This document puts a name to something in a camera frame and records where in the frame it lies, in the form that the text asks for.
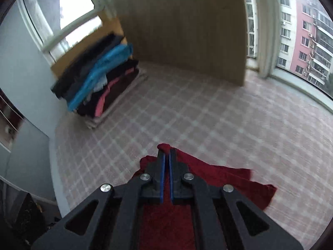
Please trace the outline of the wooden headboard panel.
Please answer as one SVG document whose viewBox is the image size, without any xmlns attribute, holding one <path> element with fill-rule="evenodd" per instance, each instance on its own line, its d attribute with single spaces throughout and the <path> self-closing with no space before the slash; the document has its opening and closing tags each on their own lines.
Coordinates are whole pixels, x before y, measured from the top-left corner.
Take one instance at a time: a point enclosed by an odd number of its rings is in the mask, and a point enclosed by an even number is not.
<svg viewBox="0 0 333 250">
<path fill-rule="evenodd" d="M 111 5 L 137 59 L 244 84 L 244 0 L 111 0 Z"/>
</svg>

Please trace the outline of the black folded garment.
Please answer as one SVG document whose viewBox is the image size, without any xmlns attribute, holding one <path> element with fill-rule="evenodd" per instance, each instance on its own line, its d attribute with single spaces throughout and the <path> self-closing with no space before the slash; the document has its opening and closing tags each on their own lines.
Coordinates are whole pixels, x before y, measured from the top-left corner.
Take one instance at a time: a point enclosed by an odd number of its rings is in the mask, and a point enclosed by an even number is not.
<svg viewBox="0 0 333 250">
<path fill-rule="evenodd" d="M 124 36 L 122 35 L 110 33 L 87 47 L 69 66 L 65 67 L 64 72 L 54 83 L 51 91 L 58 99 L 64 98 L 75 81 L 89 73 L 98 57 L 119 45 L 123 39 Z"/>
</svg>

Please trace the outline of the blue folded garment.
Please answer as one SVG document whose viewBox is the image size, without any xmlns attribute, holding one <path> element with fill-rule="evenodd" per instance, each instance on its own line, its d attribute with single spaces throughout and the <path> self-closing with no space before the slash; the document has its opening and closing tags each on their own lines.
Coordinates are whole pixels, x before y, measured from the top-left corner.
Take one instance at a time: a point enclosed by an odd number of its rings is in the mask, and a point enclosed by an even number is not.
<svg viewBox="0 0 333 250">
<path fill-rule="evenodd" d="M 65 97 L 68 111 L 74 111 L 103 76 L 106 76 L 111 70 L 127 61 L 132 54 L 132 44 L 119 44 L 100 55 L 97 61 L 92 66 L 89 66 L 89 71 L 70 87 Z"/>
</svg>

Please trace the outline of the plaid bed sheet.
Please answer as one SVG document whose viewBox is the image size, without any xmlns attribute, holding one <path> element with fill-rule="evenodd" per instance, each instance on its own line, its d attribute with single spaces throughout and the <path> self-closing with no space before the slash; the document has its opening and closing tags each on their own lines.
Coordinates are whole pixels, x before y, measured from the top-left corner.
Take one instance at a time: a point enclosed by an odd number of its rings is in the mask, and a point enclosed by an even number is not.
<svg viewBox="0 0 333 250">
<path fill-rule="evenodd" d="M 249 168 L 277 188 L 266 212 L 310 249 L 332 219 L 332 114 L 308 96 L 248 71 L 236 87 L 142 63 L 148 78 L 95 129 L 66 113 L 50 145 L 67 214 L 102 183 L 120 185 L 167 143 L 209 164 Z"/>
</svg>

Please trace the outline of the window frame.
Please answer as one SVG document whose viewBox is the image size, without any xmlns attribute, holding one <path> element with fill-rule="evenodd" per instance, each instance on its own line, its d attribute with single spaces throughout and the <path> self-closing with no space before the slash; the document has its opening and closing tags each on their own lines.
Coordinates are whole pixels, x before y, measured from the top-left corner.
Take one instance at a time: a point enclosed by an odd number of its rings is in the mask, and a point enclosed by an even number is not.
<svg viewBox="0 0 333 250">
<path fill-rule="evenodd" d="M 110 33 L 124 36 L 111 0 L 18 0 L 26 27 L 56 77 Z"/>
</svg>

